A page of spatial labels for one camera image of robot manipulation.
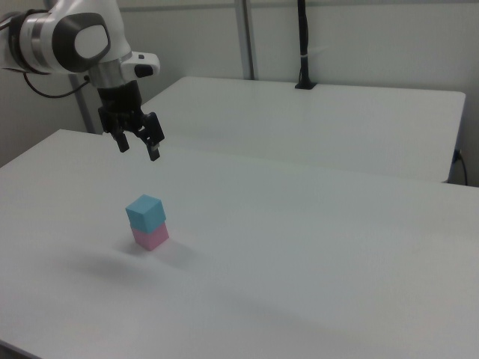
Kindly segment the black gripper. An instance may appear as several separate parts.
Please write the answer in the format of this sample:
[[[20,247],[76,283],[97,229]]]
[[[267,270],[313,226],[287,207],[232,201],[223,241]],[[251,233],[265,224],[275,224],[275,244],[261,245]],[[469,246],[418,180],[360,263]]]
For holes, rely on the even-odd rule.
[[[152,162],[160,157],[159,145],[165,134],[156,113],[144,114],[138,82],[131,81],[116,88],[98,88],[98,108],[103,131],[110,133],[121,153],[129,149],[124,131],[135,133],[147,147]]]

